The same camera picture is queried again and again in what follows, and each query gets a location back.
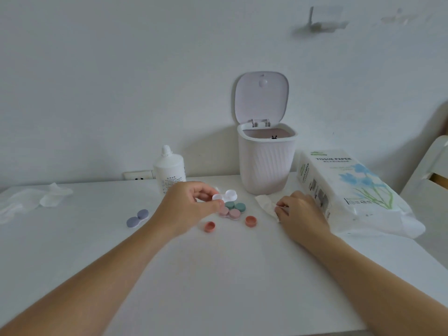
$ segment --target chair backrest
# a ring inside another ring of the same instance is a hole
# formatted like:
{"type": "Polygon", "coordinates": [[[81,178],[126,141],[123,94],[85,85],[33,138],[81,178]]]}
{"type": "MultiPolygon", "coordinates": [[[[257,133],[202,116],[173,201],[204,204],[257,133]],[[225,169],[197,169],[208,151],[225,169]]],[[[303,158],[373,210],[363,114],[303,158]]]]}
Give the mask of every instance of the chair backrest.
{"type": "Polygon", "coordinates": [[[416,242],[448,268],[448,190],[429,180],[434,173],[448,178],[448,136],[433,142],[400,194],[426,226],[416,242]]]}

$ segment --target left hand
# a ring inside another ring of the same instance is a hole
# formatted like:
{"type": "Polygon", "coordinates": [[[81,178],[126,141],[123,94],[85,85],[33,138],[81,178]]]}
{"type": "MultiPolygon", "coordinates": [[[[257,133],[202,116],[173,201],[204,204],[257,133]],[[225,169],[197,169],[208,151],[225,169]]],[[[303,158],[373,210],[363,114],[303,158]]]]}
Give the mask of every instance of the left hand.
{"type": "Polygon", "coordinates": [[[211,199],[217,193],[213,187],[200,181],[180,181],[168,189],[151,220],[172,229],[174,237],[182,235],[199,220],[224,206],[224,201],[211,199]]]}

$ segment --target trash can lid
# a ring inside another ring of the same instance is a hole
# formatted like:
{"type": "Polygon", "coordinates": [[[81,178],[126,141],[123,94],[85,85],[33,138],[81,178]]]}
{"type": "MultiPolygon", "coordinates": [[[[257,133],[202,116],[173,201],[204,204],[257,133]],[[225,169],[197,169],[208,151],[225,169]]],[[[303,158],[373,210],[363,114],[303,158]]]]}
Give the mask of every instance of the trash can lid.
{"type": "Polygon", "coordinates": [[[235,91],[235,116],[240,124],[266,120],[278,124],[288,103],[288,79],[278,72],[245,73],[235,91]]]}

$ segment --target wall socket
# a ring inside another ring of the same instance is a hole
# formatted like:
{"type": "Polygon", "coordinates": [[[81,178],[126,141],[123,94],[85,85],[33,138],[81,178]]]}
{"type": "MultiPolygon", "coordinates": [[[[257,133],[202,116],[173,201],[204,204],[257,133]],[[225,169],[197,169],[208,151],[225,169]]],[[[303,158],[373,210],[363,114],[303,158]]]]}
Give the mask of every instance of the wall socket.
{"type": "Polygon", "coordinates": [[[152,170],[149,171],[137,171],[137,172],[124,172],[123,177],[125,180],[145,180],[155,179],[152,170]]]}

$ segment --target right hand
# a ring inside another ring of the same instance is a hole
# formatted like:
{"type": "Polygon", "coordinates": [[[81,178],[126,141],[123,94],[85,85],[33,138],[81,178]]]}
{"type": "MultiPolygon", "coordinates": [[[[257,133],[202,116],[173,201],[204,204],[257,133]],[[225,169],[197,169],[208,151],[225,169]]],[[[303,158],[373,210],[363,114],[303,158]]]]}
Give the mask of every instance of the right hand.
{"type": "Polygon", "coordinates": [[[330,227],[313,197],[295,191],[277,202],[276,214],[286,234],[308,248],[309,243],[331,236],[330,227]],[[289,207],[289,214],[281,207],[289,207]]]}

